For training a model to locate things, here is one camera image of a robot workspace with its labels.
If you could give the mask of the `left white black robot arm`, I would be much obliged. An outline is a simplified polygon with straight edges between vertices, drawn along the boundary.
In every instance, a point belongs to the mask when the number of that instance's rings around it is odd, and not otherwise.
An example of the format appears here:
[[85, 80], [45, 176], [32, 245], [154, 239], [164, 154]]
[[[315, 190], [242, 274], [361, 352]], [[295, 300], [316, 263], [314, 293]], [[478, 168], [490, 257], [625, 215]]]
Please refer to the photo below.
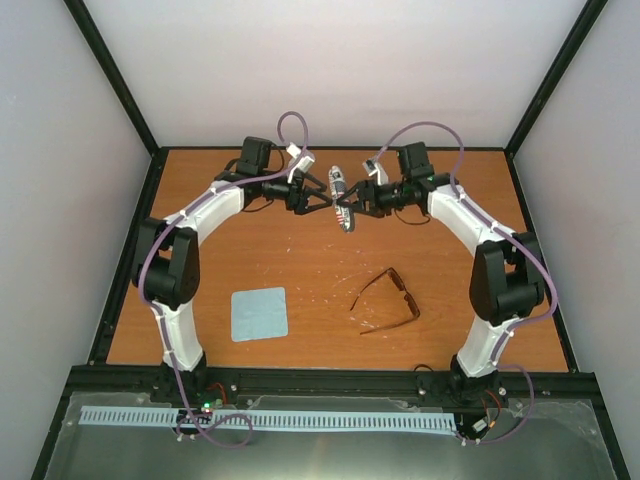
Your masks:
[[198, 371], [206, 360], [193, 313], [201, 278], [200, 245], [258, 198], [280, 200], [296, 215], [332, 205], [327, 186], [309, 174], [314, 155], [291, 143], [285, 148], [290, 160], [270, 171], [274, 147], [269, 140], [247, 137], [240, 156], [195, 200], [165, 218], [148, 217], [139, 226], [131, 282], [155, 317], [163, 363], [179, 371], [172, 388], [186, 402], [201, 400], [208, 390], [207, 376]]

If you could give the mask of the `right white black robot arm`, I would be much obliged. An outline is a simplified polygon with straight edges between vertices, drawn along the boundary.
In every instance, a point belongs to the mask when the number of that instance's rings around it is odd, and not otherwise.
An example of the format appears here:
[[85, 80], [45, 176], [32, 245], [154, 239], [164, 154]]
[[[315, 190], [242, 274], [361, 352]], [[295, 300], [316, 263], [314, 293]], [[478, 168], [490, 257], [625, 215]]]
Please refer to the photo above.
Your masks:
[[436, 173], [424, 143], [397, 152], [400, 180], [392, 182], [376, 158], [363, 167], [367, 179], [347, 185], [329, 173], [335, 207], [345, 217], [383, 218], [408, 206], [447, 227], [473, 257], [469, 299], [474, 319], [451, 361], [446, 391], [469, 403], [496, 382], [499, 359], [517, 326], [543, 302], [544, 276], [534, 234], [517, 233], [488, 215], [449, 173]]

